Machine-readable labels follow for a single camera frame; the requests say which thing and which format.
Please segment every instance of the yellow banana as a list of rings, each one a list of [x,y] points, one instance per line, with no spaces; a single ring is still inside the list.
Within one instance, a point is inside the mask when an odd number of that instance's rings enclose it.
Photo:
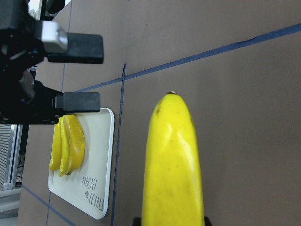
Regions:
[[[49,163],[49,169],[51,171],[57,171],[60,169],[61,157],[62,157],[62,141],[61,141],[61,125],[62,117],[59,118],[58,124],[55,125],[53,133],[52,150]]]
[[[85,154],[85,138],[81,125],[75,115],[66,115],[63,119],[69,139],[69,162],[66,175],[70,175],[81,166]]]
[[[60,177],[67,173],[69,164],[69,139],[66,132],[64,117],[65,116],[63,116],[62,122],[60,124],[62,134],[62,158],[60,165],[60,173],[58,174],[58,176]]]
[[[146,146],[142,226],[204,226],[201,171],[192,117],[167,93],[151,116]]]

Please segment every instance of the banana peel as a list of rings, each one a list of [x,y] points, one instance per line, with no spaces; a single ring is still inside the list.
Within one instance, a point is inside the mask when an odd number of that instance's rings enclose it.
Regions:
[[[63,123],[69,139],[69,162],[66,175],[70,175],[81,166],[85,154],[85,138],[78,119],[72,115],[66,115]]]
[[[52,150],[49,163],[49,169],[51,171],[57,171],[60,169],[61,157],[62,157],[62,139],[61,139],[61,123],[62,117],[59,118],[58,124],[55,125],[52,140]]]
[[[204,226],[197,137],[186,103],[167,93],[149,124],[142,226]]]
[[[75,115],[64,115],[55,125],[49,169],[59,176],[78,169],[85,155],[85,138]]]

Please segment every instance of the banana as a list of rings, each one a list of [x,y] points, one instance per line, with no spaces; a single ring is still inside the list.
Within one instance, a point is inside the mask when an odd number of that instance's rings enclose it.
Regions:
[[[49,162],[49,169],[51,171],[57,171],[60,169],[61,157],[62,157],[62,140],[61,140],[61,125],[62,117],[59,118],[58,124],[55,125],[53,133],[52,150]]]
[[[70,175],[81,166],[85,154],[85,138],[81,125],[75,115],[66,115],[63,119],[69,139],[69,162],[66,175]]]
[[[65,175],[68,171],[69,152],[70,152],[69,139],[67,136],[64,117],[65,116],[63,116],[62,122],[60,124],[61,134],[62,134],[62,158],[61,158],[61,165],[60,165],[60,173],[58,174],[58,176],[60,177]]]
[[[155,107],[146,145],[142,226],[204,226],[197,137],[176,93]]]

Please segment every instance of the brown spot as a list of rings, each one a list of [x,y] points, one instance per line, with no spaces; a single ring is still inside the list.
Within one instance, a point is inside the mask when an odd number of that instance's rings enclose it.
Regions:
[[[157,109],[156,109],[156,115],[158,115],[159,114],[159,112],[160,112],[160,107],[158,107]]]

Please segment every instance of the blue tape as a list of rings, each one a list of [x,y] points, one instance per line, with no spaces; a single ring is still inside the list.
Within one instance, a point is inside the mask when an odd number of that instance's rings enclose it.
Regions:
[[[72,4],[73,4],[73,0],[70,1],[70,14],[69,14],[68,32],[70,32],[71,15],[72,15]],[[62,77],[62,88],[61,88],[61,92],[63,92],[63,89],[64,89],[65,68],[66,68],[66,63],[64,63],[64,68],[63,68],[63,77]]]
[[[40,197],[38,197],[33,191],[31,191],[28,187],[25,185],[22,185],[22,188],[24,188],[26,191],[28,191],[33,197],[38,199],[41,203],[43,203],[45,206],[49,207],[51,211],[53,211],[56,215],[58,215],[61,219],[63,219],[67,224],[71,226],[76,226],[74,223],[72,223],[69,219],[67,219],[64,215],[59,213],[57,210],[55,210],[53,207],[49,206],[47,202],[42,200]]]
[[[46,226],[48,226],[48,219],[49,219],[49,207],[50,207],[50,198],[51,198],[51,192],[49,192],[49,198],[48,198]]]
[[[122,70],[122,77],[121,77],[122,78],[121,79],[121,94],[120,94],[117,148],[116,148],[116,163],[115,163],[115,172],[114,172],[114,188],[113,188],[113,201],[112,201],[112,213],[111,213],[111,226],[114,226],[114,217],[115,217],[116,192],[117,192],[117,171],[118,171],[119,150],[120,150],[120,128],[121,128],[121,118],[122,118],[125,74],[126,74],[126,63],[124,63],[123,70]]]
[[[232,51],[232,50],[235,50],[235,49],[238,49],[238,48],[251,46],[253,44],[257,44],[257,43],[260,43],[260,42],[264,42],[264,41],[268,41],[268,40],[271,40],[271,39],[279,38],[279,37],[286,36],[286,35],[289,35],[289,34],[300,32],[300,31],[301,31],[301,24],[296,24],[296,25],[289,26],[289,27],[286,27],[286,28],[283,28],[283,29],[280,29],[280,30],[276,30],[276,31],[269,32],[269,33],[266,33],[266,34],[263,34],[263,35],[259,35],[259,36],[255,37],[253,39],[250,39],[250,40],[235,42],[235,43],[232,43],[232,44],[229,44],[229,45],[226,45],[226,46],[215,48],[215,49],[212,49],[212,50],[209,50],[209,51],[206,51],[206,52],[202,52],[202,53],[199,53],[199,54],[195,54],[195,55],[192,55],[192,56],[188,56],[188,57],[185,57],[185,58],[182,58],[182,59],[179,59],[179,60],[175,60],[175,61],[163,64],[163,65],[155,66],[155,67],[152,67],[152,68],[140,71],[140,72],[136,72],[136,73],[127,75],[125,77],[125,80],[129,80],[129,79],[133,79],[133,78],[143,76],[143,75],[146,75],[146,74],[154,73],[154,72],[157,72],[157,71],[161,71],[161,70],[164,70],[164,69],[167,69],[167,68],[170,68],[170,67],[182,65],[182,64],[192,62],[192,61],[195,61],[195,60],[199,60],[199,59],[202,59],[202,58],[211,57],[211,56],[218,55],[218,54],[221,54],[221,53],[229,52],[229,51]],[[77,92],[89,91],[89,90],[92,90],[92,89],[95,89],[95,88],[99,88],[99,87],[103,87],[103,86],[107,86],[107,85],[111,85],[111,84],[120,82],[121,80],[122,80],[122,78],[114,79],[114,80],[107,81],[107,82],[104,82],[104,83],[100,83],[98,85],[94,85],[94,86],[91,86],[91,87],[88,87],[88,88],[85,88],[85,89],[80,89]]]

